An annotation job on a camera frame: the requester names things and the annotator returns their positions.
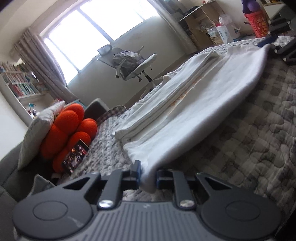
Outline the white printed t-shirt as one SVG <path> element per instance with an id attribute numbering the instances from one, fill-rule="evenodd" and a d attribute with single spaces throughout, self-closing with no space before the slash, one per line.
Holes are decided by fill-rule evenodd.
<path id="1" fill-rule="evenodd" d="M 154 193 L 156 172 L 207 137 L 257 85 L 269 45 L 230 46 L 190 58 L 131 107 L 114 136 L 140 161 L 140 188 Z"/>

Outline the red bucket with purple toy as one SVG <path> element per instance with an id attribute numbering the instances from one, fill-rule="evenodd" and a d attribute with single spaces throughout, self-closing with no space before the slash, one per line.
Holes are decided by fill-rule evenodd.
<path id="1" fill-rule="evenodd" d="M 242 12 L 249 21 L 256 37 L 265 37 L 268 32 L 268 23 L 260 4 L 254 0 L 241 0 Z"/>

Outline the smartphone showing video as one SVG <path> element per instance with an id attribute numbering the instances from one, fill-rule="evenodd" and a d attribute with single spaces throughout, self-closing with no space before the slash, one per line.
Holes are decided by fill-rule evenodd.
<path id="1" fill-rule="evenodd" d="M 65 172 L 71 175 L 82 163 L 82 160 L 86 156 L 88 151 L 88 145 L 86 145 L 85 142 L 83 142 L 82 140 L 79 140 L 62 162 L 62 167 L 64 168 Z"/>

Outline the white cardboard box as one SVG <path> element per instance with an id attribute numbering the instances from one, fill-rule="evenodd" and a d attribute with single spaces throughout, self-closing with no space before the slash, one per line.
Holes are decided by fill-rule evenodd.
<path id="1" fill-rule="evenodd" d="M 214 24 L 224 44 L 239 41 L 240 26 L 235 25 L 233 22 L 227 25 L 221 25 L 216 20 L 212 23 Z"/>

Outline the orange flower cushion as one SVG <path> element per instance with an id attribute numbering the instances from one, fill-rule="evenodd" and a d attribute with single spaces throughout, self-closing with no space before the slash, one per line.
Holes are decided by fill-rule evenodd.
<path id="1" fill-rule="evenodd" d="M 45 160 L 52 161 L 56 173 L 65 172 L 62 162 L 79 140 L 89 146 L 97 134 L 96 121 L 85 118 L 84 114 L 83 106 L 78 103 L 63 108 L 41 143 L 40 153 Z"/>

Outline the wooden shelf unit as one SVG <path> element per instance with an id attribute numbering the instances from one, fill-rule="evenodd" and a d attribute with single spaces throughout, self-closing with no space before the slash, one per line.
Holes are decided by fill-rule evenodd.
<path id="1" fill-rule="evenodd" d="M 198 50 L 223 44 L 218 33 L 215 33 L 214 22 L 218 22 L 224 11 L 216 1 L 209 1 L 188 10 L 178 23 L 185 30 Z"/>

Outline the grey checked quilt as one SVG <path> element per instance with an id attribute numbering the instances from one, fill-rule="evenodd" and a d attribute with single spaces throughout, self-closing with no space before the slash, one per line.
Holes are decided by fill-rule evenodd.
<path id="1" fill-rule="evenodd" d="M 168 167 L 187 175 L 204 172 L 267 197 L 279 207 L 285 223 L 295 212 L 295 66 L 272 57 L 273 46 L 270 50 L 250 94 L 210 135 Z M 68 180 L 130 167 L 131 160 L 111 133 L 160 88 L 161 84 L 125 112 L 117 106 L 97 114 L 98 133 Z"/>

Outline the white pillow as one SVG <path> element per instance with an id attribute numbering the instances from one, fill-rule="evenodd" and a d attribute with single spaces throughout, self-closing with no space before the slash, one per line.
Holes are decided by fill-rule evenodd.
<path id="1" fill-rule="evenodd" d="M 20 149 L 18 170 L 24 168 L 38 153 L 39 147 L 62 111 L 65 101 L 60 101 L 41 111 L 30 124 Z"/>

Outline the dark grey sofa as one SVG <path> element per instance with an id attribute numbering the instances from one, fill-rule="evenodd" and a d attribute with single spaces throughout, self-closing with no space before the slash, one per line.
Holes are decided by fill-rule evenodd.
<path id="1" fill-rule="evenodd" d="M 108 110 L 109 108 L 97 98 L 87 108 L 84 108 L 84 117 L 92 118 L 97 122 L 97 119 Z M 18 170 L 21 145 L 22 142 L 1 160 L 1 204 L 9 207 L 14 206 L 16 202 L 29 194 L 36 174 L 47 180 L 50 180 L 53 174 L 59 174 L 54 172 L 52 161 L 42 157 L 40 149 L 27 166 Z"/>

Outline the grey right curtain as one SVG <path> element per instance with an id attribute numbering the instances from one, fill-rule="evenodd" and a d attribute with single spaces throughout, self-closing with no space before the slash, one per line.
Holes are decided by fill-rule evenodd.
<path id="1" fill-rule="evenodd" d="M 184 52 L 187 55 L 197 52 L 198 49 L 193 41 L 189 38 L 174 17 L 165 9 L 165 7 L 159 1 L 148 0 L 148 2 L 155 8 L 159 16 L 167 23 Z"/>

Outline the grey curtain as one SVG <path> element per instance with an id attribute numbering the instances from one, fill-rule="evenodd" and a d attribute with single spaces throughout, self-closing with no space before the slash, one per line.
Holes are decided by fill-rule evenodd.
<path id="1" fill-rule="evenodd" d="M 77 99 L 69 90 L 60 65 L 39 35 L 27 28 L 14 44 L 14 48 L 37 79 L 48 88 L 53 98 L 62 99 L 66 103 Z"/>
<path id="2" fill-rule="evenodd" d="M 187 55 L 197 52 L 198 49 L 193 41 L 189 38 L 174 17 L 165 9 L 165 7 L 159 1 L 148 0 L 148 2 L 155 8 L 159 16 L 167 23 L 184 52 Z"/>

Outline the grey backpack on chair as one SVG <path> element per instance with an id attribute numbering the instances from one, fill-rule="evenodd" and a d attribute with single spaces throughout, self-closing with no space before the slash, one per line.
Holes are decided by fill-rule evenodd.
<path id="1" fill-rule="evenodd" d="M 145 58 L 137 52 L 125 50 L 114 54 L 112 60 L 116 65 L 124 61 L 122 67 L 135 69 L 145 61 Z"/>

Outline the white bookshelf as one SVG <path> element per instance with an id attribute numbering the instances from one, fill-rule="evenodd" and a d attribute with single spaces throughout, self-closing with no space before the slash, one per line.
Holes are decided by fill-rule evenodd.
<path id="1" fill-rule="evenodd" d="M 24 63 L 1 62 L 1 93 L 27 126 L 54 103 L 45 85 Z"/>

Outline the grey office chair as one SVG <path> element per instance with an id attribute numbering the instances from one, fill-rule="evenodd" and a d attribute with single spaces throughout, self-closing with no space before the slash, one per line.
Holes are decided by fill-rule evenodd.
<path id="1" fill-rule="evenodd" d="M 145 73 L 145 69 L 151 67 L 151 64 L 156 61 L 157 54 L 152 54 L 148 58 L 144 58 L 140 54 L 143 48 L 144 46 L 133 52 L 114 48 L 110 44 L 105 45 L 97 50 L 99 53 L 97 60 L 113 68 L 117 79 L 121 78 L 124 81 L 128 81 L 137 77 L 138 81 L 141 82 L 141 74 L 143 73 L 145 78 L 151 83 L 152 79 Z"/>

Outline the grey left curtain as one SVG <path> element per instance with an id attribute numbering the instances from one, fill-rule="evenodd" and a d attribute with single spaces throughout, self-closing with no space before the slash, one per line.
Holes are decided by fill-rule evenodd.
<path id="1" fill-rule="evenodd" d="M 37 79 L 48 88 L 53 98 L 62 99 L 66 103 L 77 99 L 69 90 L 60 65 L 39 35 L 27 28 L 14 44 L 14 48 Z"/>

